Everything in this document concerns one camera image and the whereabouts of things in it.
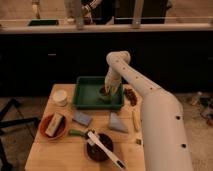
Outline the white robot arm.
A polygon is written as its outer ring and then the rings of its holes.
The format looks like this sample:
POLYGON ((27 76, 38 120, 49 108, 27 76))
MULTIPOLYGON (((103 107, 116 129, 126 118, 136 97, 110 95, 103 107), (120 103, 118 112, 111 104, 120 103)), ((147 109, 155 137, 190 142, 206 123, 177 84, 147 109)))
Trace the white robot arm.
POLYGON ((128 51, 110 52, 105 89, 117 91, 124 78, 142 97, 141 118, 146 171, 193 171, 183 123, 183 107, 170 92, 129 65, 128 51))

